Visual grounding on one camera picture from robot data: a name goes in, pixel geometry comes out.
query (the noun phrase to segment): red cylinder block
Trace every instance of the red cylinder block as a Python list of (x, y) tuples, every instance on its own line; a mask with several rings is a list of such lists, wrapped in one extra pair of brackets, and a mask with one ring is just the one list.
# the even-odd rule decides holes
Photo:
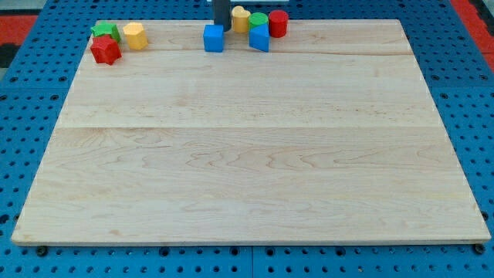
[(269, 34), (273, 38), (281, 38), (286, 34), (288, 26), (288, 14), (282, 10), (269, 13)]

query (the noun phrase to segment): red star block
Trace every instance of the red star block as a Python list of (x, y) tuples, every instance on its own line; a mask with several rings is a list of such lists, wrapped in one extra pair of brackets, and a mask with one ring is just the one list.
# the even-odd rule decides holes
[(107, 63), (108, 65), (113, 65), (115, 60), (122, 56), (117, 41), (112, 39), (110, 35), (93, 38), (91, 52), (96, 63)]

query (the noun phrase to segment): wooden board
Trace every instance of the wooden board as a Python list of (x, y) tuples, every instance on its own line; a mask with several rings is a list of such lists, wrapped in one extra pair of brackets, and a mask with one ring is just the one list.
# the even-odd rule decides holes
[(490, 238), (399, 21), (291, 21), (270, 53), (143, 23), (149, 47), (113, 66), (86, 49), (15, 243)]

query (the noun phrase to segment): red surface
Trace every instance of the red surface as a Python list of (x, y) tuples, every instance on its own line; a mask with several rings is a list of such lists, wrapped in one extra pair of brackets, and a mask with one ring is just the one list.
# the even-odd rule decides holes
[(273, 38), (281, 38), (286, 34), (288, 26), (288, 14), (282, 10), (274, 10), (269, 13), (269, 34)]
[(113, 65), (116, 59), (122, 56), (116, 40), (110, 35), (93, 38), (91, 53), (96, 63), (107, 63)]
[(486, 23), (477, 14), (477, 8), (469, 0), (451, 0), (451, 4), (462, 19), (463, 24), (484, 55), (491, 70), (494, 70), (494, 38), (487, 31)]
[(13, 43), (20, 46), (37, 18), (37, 15), (0, 15), (0, 45)]

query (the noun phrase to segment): green block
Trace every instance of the green block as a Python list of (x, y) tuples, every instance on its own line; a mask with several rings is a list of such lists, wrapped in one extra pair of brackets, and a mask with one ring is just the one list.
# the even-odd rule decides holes
[(249, 16), (249, 30), (263, 24), (268, 24), (268, 16), (262, 12), (254, 12)]
[(108, 22), (101, 22), (100, 24), (91, 27), (93, 36), (110, 35), (112, 39), (120, 42), (120, 33), (118, 32), (117, 25)]

